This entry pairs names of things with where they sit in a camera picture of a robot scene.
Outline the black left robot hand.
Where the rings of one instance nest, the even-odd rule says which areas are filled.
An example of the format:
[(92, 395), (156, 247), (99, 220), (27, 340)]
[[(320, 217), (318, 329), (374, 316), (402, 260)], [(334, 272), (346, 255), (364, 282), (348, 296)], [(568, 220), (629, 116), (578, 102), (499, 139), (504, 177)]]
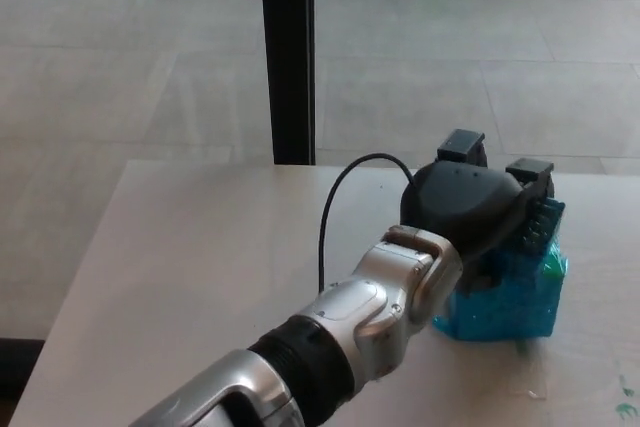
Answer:
[(493, 287), (509, 271), (497, 254), (544, 256), (555, 221), (544, 210), (554, 197), (549, 161), (519, 158), (502, 170), (488, 167), (481, 132), (455, 129), (420, 168), (402, 195), (400, 223), (435, 233), (463, 262), (457, 290), (465, 295)]

